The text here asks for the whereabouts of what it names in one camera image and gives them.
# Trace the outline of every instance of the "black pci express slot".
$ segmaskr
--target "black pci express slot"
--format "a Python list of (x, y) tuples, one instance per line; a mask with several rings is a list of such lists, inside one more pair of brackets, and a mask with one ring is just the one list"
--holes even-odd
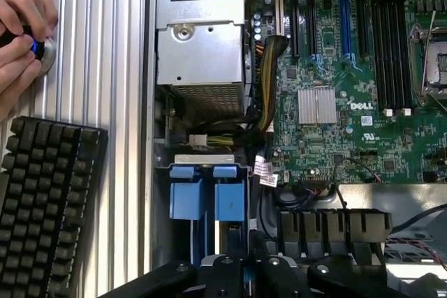
[(309, 54), (315, 55), (316, 49), (316, 4), (315, 0), (306, 0), (307, 47)]
[(357, 8), (358, 51), (360, 57), (365, 57), (368, 55), (369, 52), (366, 0), (356, 0), (356, 8)]
[(300, 0), (291, 0), (292, 56), (300, 58)]
[(371, 1), (378, 106), (388, 117), (398, 110), (409, 115), (413, 107), (405, 1)]

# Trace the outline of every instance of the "screw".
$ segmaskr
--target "screw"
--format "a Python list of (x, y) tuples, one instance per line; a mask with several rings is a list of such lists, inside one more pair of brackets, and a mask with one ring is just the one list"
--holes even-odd
[(176, 270), (178, 272), (185, 272), (186, 270), (188, 270), (188, 267), (186, 265), (184, 265), (183, 263), (180, 263), (180, 265), (176, 268)]
[(222, 260), (222, 263), (225, 263), (226, 265), (229, 265), (231, 263), (233, 263), (233, 260), (231, 260), (228, 256)]
[(271, 265), (278, 265), (279, 260), (277, 258), (270, 258), (268, 261)]
[(325, 265), (319, 265), (316, 269), (322, 274), (327, 274), (329, 272), (329, 268)]

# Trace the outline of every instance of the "blue pci express slot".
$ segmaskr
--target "blue pci express slot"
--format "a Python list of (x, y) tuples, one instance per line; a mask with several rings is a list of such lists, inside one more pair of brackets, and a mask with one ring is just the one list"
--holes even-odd
[(351, 2), (339, 0), (340, 35), (342, 37), (342, 56), (351, 58)]

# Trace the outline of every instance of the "blue drive bracket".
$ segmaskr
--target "blue drive bracket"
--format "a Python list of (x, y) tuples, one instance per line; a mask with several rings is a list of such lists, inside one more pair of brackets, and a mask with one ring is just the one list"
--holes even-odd
[(235, 183), (237, 166), (216, 166), (214, 167), (213, 177), (218, 179), (214, 190), (215, 220), (244, 221), (246, 184), (244, 180)]
[(170, 185), (171, 219), (199, 220), (205, 208), (205, 183), (193, 166), (174, 166), (169, 172), (175, 181)]

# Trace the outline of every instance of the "chip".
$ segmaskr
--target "chip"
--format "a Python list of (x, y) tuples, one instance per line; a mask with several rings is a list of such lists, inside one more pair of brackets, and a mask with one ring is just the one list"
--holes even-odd
[(290, 80), (296, 80), (296, 68), (287, 69), (286, 76)]
[(393, 160), (384, 160), (383, 161), (383, 168), (385, 170), (394, 170), (395, 169), (395, 164)]
[(342, 164), (343, 160), (343, 154), (334, 154), (334, 164)]

